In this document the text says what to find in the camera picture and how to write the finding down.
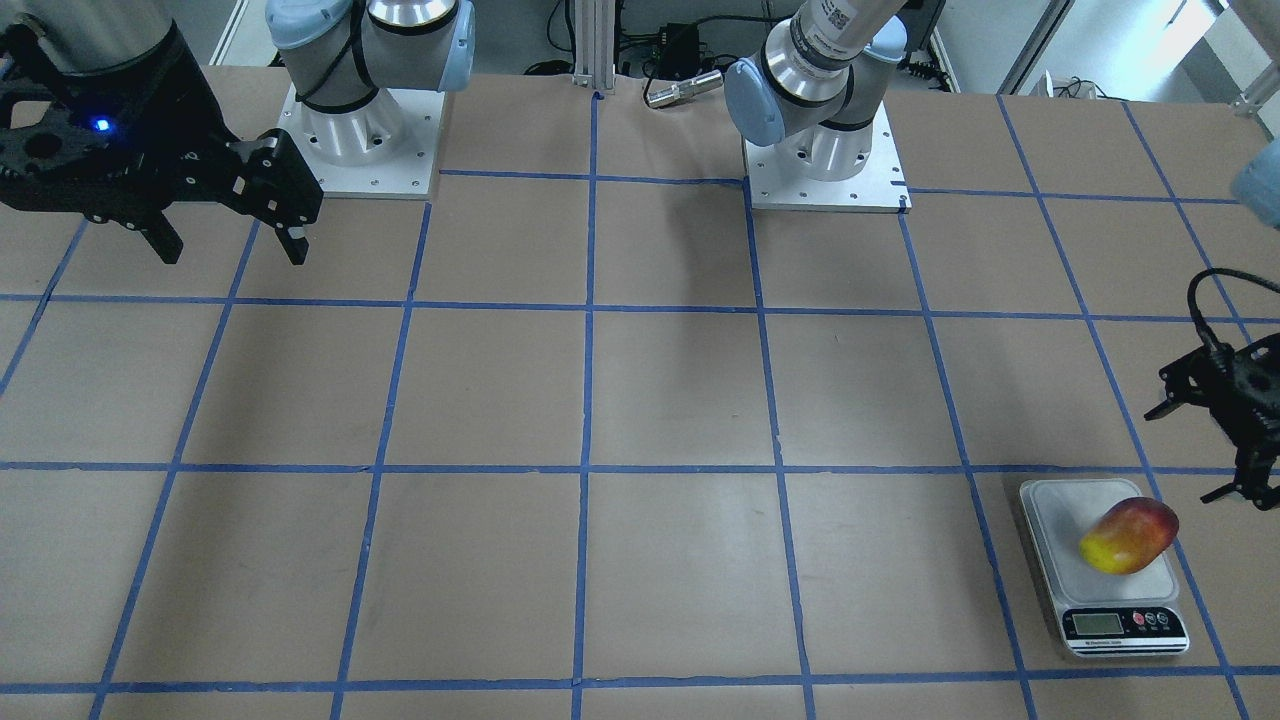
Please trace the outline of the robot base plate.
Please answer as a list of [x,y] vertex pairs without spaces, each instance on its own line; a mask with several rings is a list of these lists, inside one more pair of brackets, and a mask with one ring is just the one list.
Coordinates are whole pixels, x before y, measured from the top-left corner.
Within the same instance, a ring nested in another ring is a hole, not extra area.
[[815,126],[767,147],[744,140],[742,155],[755,209],[842,213],[911,209],[884,105],[860,129]]
[[429,200],[448,94],[383,88],[353,111],[326,114],[289,87],[279,127],[297,142],[326,199]]

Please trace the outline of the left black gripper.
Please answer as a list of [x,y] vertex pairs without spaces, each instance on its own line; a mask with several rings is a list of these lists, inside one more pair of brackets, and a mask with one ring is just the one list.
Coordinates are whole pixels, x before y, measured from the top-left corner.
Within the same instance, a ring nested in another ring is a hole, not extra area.
[[1184,405],[1206,407],[1236,450],[1234,479],[1199,497],[1202,503],[1234,498],[1260,509],[1279,451],[1279,337],[1244,348],[1220,343],[1194,348],[1158,372],[1164,398],[1146,413],[1156,421]]

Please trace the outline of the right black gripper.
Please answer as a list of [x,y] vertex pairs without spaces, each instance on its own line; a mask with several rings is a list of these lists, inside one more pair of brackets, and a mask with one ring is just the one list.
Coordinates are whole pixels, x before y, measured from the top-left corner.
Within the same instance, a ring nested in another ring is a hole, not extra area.
[[212,201],[278,225],[291,265],[308,254],[303,224],[323,188],[280,128],[242,140],[175,26],[131,61],[96,74],[59,69],[32,26],[12,24],[3,49],[3,201],[32,211],[131,218],[160,260],[184,242],[165,215],[175,201]]

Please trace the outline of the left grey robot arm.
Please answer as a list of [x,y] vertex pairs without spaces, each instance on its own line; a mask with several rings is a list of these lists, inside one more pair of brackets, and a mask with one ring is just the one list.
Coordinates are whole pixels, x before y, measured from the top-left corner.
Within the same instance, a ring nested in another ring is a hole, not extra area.
[[[742,138],[759,147],[814,129],[855,133],[867,126],[884,91],[859,79],[855,63],[900,61],[905,33],[899,1],[805,1],[773,24],[760,50],[731,65],[724,79],[730,115]],[[1164,398],[1146,413],[1155,421],[1187,405],[1206,409],[1235,448],[1234,475],[1202,497],[1238,495],[1260,510],[1277,506],[1271,471],[1277,461],[1277,337],[1234,348],[1212,329],[1198,302],[1210,278],[1226,277],[1276,291],[1263,277],[1211,266],[1187,287],[1198,346],[1161,369]]]

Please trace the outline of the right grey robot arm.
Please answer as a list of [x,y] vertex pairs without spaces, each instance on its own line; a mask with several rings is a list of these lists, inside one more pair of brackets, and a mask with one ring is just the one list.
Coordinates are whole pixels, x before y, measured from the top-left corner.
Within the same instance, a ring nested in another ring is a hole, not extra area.
[[468,1],[270,1],[300,128],[243,140],[160,1],[3,4],[3,202],[78,213],[142,234],[173,264],[174,202],[215,202],[275,232],[305,261],[323,187],[303,149],[334,165],[401,142],[393,90],[456,92],[474,61]]

